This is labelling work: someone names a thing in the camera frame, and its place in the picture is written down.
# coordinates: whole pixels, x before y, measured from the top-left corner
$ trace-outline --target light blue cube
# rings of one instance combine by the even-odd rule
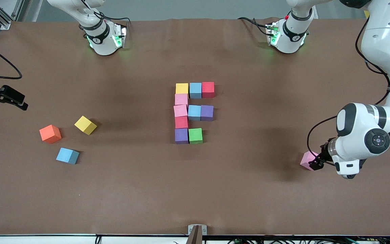
[[[189,105],[188,119],[192,121],[201,121],[201,106]]]
[[[61,148],[58,153],[57,160],[69,164],[76,164],[76,160],[78,159],[79,153],[77,151],[73,151],[67,148]]]
[[[191,83],[189,86],[190,99],[201,99],[201,83]]]

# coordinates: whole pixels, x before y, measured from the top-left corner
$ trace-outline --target gray floor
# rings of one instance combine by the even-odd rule
[[[39,5],[40,0],[31,0],[29,11],[22,19],[31,21],[37,17],[39,22],[75,21],[65,12],[52,7],[47,0],[37,7]],[[138,21],[239,17],[265,19],[283,17],[290,7],[285,0],[107,0],[99,10],[109,17],[129,17]],[[363,11],[347,8],[337,0],[318,5],[317,11],[320,19],[365,17]]]

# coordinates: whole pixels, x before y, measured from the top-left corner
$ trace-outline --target colored block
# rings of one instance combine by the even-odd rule
[[[188,118],[192,121],[201,121],[201,106],[189,105]]]
[[[61,148],[58,153],[57,160],[69,164],[76,164],[76,160],[78,159],[79,153],[77,151],[73,151],[67,148]]]
[[[175,94],[174,105],[189,105],[187,94]]]
[[[175,94],[188,94],[189,84],[188,83],[177,83],[175,85]]]
[[[188,115],[188,109],[186,105],[175,105],[174,106],[174,117],[183,117]]]
[[[189,128],[187,116],[175,117],[174,119],[176,129]]]
[[[214,98],[215,97],[215,83],[203,82],[202,83],[202,98]]]
[[[176,144],[188,144],[189,143],[188,129],[187,128],[175,129],[175,143]]]
[[[201,121],[213,121],[213,106],[201,105]]]
[[[91,122],[86,117],[82,116],[75,124],[78,129],[80,129],[85,134],[89,135],[93,132],[94,129],[97,128],[97,125],[95,125],[93,122]]]
[[[189,143],[190,144],[201,144],[202,143],[202,129],[189,129]]]
[[[42,141],[52,144],[61,140],[61,133],[59,129],[53,125],[48,125],[47,127],[39,130]]]
[[[303,155],[303,158],[302,158],[302,161],[300,161],[300,165],[302,165],[303,167],[311,170],[311,171],[314,171],[310,166],[309,166],[309,162],[313,161],[314,159],[316,159],[314,157],[314,155],[310,152],[310,151],[307,151],[304,155]]]
[[[191,99],[201,99],[202,93],[201,83],[191,83],[189,87],[189,97]]]

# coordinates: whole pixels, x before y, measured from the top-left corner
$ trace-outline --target yellow cube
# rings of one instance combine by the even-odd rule
[[[188,94],[189,84],[188,83],[177,83],[175,85],[175,94]]]
[[[82,116],[75,124],[78,129],[80,129],[85,134],[89,135],[93,132],[94,129],[96,129],[97,125],[95,125],[93,122],[91,122],[86,117]]]

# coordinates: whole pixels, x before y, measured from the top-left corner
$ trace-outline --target orange cube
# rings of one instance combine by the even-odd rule
[[[52,144],[61,140],[61,133],[59,129],[53,125],[49,125],[40,130],[40,136],[42,137],[42,141]]]

